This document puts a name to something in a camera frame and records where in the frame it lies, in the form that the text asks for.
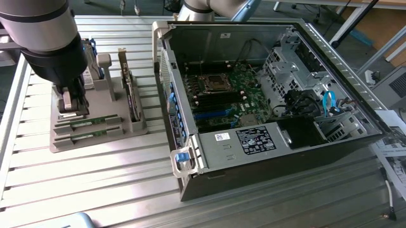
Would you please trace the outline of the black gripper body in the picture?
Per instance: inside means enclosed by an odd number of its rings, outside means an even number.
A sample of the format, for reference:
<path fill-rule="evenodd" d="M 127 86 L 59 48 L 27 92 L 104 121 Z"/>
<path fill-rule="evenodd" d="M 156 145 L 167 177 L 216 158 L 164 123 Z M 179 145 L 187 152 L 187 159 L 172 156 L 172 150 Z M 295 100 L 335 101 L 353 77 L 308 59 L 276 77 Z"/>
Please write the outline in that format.
<path fill-rule="evenodd" d="M 23 49 L 21 53 L 37 76 L 60 87 L 69 86 L 88 65 L 80 37 L 59 50 L 32 52 Z"/>

